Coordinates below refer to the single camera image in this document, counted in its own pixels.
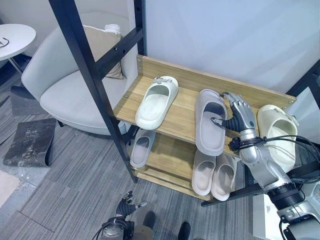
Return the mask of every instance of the black shoe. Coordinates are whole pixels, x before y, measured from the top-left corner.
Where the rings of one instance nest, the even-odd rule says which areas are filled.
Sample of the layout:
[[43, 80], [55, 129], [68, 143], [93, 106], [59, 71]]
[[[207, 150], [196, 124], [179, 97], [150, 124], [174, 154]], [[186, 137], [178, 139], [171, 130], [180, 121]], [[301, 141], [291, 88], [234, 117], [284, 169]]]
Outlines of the black shoe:
[[188, 222], [182, 223], [178, 234], [178, 240], [189, 240], [191, 226]]
[[154, 225], [155, 225], [155, 221], [156, 221], [156, 215], [153, 211], [149, 211], [143, 220], [143, 224], [144, 226], [147, 226], [151, 229], [153, 229]]

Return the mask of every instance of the wooden shelf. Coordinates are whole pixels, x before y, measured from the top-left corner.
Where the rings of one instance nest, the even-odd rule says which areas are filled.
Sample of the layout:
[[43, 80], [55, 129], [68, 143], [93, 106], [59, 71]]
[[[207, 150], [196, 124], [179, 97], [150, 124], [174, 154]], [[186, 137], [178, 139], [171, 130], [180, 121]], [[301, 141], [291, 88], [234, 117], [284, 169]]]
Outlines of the wooden shelf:
[[[120, 100], [113, 112], [118, 120], [126, 121], [131, 124], [136, 124], [135, 116], [140, 106], [141, 101], [144, 98], [146, 90], [152, 83], [153, 78], [139, 75], [134, 81], [130, 89], [126, 92], [124, 97]], [[196, 119], [195, 119], [195, 102], [198, 92], [179, 87], [178, 94], [173, 101], [163, 123], [155, 131], [160, 134], [170, 136], [175, 139], [179, 139], [191, 144], [196, 142]], [[227, 101], [225, 105], [228, 111], [228, 115], [232, 115], [231, 108]], [[256, 115], [258, 109], [252, 107], [254, 114]], [[232, 138], [237, 137], [238, 133], [227, 130], [224, 152], [235, 155], [229, 149], [229, 142]]]
[[[262, 87], [199, 72], [186, 67], [137, 56], [138, 77], [113, 109], [118, 120], [136, 124], [136, 112], [144, 98], [146, 90], [156, 76], [172, 76], [179, 84], [178, 94], [169, 108], [157, 132], [155, 142], [147, 163], [142, 168], [135, 168], [134, 174], [147, 181], [177, 190], [190, 196], [209, 200], [210, 195], [197, 195], [191, 185], [194, 155], [196, 151], [195, 136], [195, 102], [199, 92], [212, 89], [219, 94], [233, 92], [250, 104], [257, 116], [258, 109], [272, 104], [280, 108], [288, 107], [296, 98]], [[224, 101], [228, 116], [232, 115], [229, 103]], [[229, 142], [237, 137], [237, 132], [227, 130], [224, 152], [235, 155], [229, 149]]]
[[210, 195], [200, 196], [192, 189], [195, 152], [194, 144], [157, 133], [146, 165], [134, 168], [134, 174], [190, 196], [209, 200]]

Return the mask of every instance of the pillow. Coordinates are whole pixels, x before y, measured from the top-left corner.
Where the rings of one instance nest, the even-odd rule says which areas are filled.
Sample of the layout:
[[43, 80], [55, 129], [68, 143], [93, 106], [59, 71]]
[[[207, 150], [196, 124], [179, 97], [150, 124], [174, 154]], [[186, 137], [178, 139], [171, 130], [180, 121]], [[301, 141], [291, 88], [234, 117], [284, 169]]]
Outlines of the pillow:
[[[88, 39], [94, 61], [96, 62], [121, 40], [121, 34], [119, 32], [108, 32], [106, 30], [85, 25], [83, 25], [83, 29], [86, 38]], [[121, 63], [118, 62], [111, 71], [107, 73], [106, 77], [124, 79]]]

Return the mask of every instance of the round table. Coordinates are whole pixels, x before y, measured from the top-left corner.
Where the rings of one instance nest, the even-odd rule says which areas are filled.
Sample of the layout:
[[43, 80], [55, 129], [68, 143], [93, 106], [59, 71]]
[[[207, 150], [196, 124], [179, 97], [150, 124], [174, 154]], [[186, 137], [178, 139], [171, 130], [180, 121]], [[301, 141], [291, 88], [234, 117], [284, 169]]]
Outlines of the round table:
[[0, 25], [0, 61], [8, 59], [15, 69], [22, 74], [22, 70], [13, 59], [24, 52], [36, 38], [36, 31], [23, 24]]

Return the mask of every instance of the white slipper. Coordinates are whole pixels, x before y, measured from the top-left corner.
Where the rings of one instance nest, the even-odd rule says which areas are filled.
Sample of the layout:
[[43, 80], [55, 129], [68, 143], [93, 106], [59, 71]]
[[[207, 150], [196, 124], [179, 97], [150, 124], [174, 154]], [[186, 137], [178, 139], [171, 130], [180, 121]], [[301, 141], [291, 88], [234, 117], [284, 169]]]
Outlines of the white slipper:
[[195, 193], [205, 196], [210, 193], [212, 178], [216, 167], [216, 157], [196, 150], [192, 171], [192, 188]]
[[213, 173], [211, 193], [220, 200], [226, 201], [235, 185], [237, 162], [228, 154], [216, 157], [216, 166]]
[[158, 128], [178, 94], [178, 82], [171, 76], [156, 77], [136, 111], [136, 124], [146, 130]]
[[212, 117], [226, 120], [227, 109], [217, 92], [204, 89], [195, 102], [195, 144], [202, 153], [219, 156], [224, 151], [226, 130], [215, 125]]
[[139, 129], [135, 135], [133, 149], [130, 158], [131, 166], [142, 168], [148, 159], [152, 145], [156, 137], [155, 131]]
[[[275, 105], [261, 107], [257, 114], [260, 137], [274, 138], [283, 135], [297, 135], [297, 120]], [[290, 141], [270, 141], [265, 144], [274, 161], [287, 173], [295, 165], [295, 143]]]

